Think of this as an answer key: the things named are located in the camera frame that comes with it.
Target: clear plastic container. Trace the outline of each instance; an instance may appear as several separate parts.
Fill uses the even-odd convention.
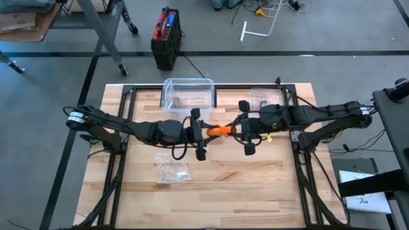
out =
[[[167,79],[160,106],[173,119],[190,116],[190,110],[200,108],[201,120],[209,120],[214,108],[215,86],[210,79]]]
[[[284,104],[282,91],[280,89],[252,88],[250,90],[251,110],[258,111],[266,105]],[[258,118],[256,113],[249,114],[249,117]]]

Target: cardboard box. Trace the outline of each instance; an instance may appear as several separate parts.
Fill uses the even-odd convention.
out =
[[[35,28],[36,13],[0,14],[0,35],[16,30],[34,30]]]
[[[55,4],[49,13],[39,13],[37,16],[36,31],[18,31],[7,34],[0,34],[0,41],[2,42],[41,42],[44,40],[50,25],[58,12],[60,7]]]

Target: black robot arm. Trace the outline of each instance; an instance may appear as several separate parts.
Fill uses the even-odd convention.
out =
[[[304,130],[313,123],[333,121],[315,132],[302,132],[298,135],[300,148],[307,150],[315,148],[320,140],[334,136],[346,128],[366,128],[371,124],[372,118],[369,111],[358,102],[348,102],[341,105],[328,105],[326,107],[311,107],[309,105],[267,105],[259,111],[250,111],[249,103],[239,102],[239,108],[243,112],[231,124],[232,135],[245,147],[245,154],[252,155],[256,152],[256,146],[261,143],[261,134],[282,132],[289,129]],[[200,121],[200,110],[192,109],[190,126],[184,128],[184,122],[165,120],[156,122],[137,123],[127,119],[110,115],[92,106],[79,106],[72,108],[69,114],[67,126],[76,131],[85,131],[93,137],[100,139],[104,147],[112,152],[121,149],[122,137],[117,133],[110,133],[105,128],[123,132],[135,136],[143,143],[156,146],[174,148],[177,145],[190,144],[196,149],[198,160],[205,160],[206,150],[204,147],[217,137],[206,140],[202,136],[202,128],[217,128]],[[248,114],[256,112],[259,118],[249,118]],[[236,133],[235,127],[242,126],[241,133]]]
[[[296,136],[299,148],[314,149],[322,139],[331,138],[346,128],[366,128],[372,122],[367,106],[356,101],[326,107],[311,107],[310,105],[267,105],[259,111],[250,111],[249,103],[239,102],[243,112],[232,124],[232,133],[236,125],[241,124],[242,133],[233,137],[243,144],[245,154],[253,155],[256,146],[261,143],[261,134],[291,130],[304,131],[313,123],[333,121],[314,132],[301,132]],[[257,112],[259,118],[249,118],[248,114]]]

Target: cart wheel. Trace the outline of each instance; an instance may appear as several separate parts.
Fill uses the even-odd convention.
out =
[[[120,64],[120,70],[121,70],[122,76],[126,77],[128,75],[128,71],[125,65]]]
[[[133,33],[134,35],[138,34],[138,27],[136,27],[133,23],[130,23],[128,26],[128,29],[131,33]]]

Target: white paper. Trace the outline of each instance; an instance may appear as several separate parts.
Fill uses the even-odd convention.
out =
[[[370,176],[374,175],[362,172],[339,171],[339,178],[341,182],[358,180]],[[350,210],[390,214],[389,203],[384,192],[345,197],[345,201],[346,207]]]

